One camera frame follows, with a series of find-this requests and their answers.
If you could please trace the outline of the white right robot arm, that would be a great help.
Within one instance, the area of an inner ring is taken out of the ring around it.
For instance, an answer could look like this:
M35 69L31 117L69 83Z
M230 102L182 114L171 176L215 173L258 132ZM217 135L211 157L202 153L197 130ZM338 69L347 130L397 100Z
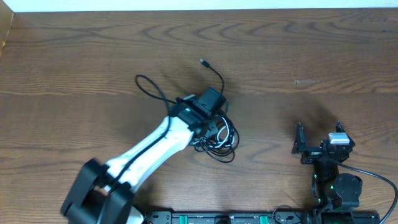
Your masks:
M338 168L354 146L340 122L319 146L308 146L303 126L296 125L292 154L301 155L301 164L313 166L312 191L319 203L317 208L303 213L302 223L354 223L353 209L359 207L363 182Z

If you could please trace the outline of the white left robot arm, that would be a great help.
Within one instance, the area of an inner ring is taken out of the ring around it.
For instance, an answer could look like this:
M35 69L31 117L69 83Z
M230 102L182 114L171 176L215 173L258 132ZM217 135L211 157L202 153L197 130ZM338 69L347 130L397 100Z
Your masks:
M133 206L142 183L169 157L185 149L220 112L225 98L207 90L179 98L145 139L105 164L90 159L80 169L60 213L69 223L143 223Z

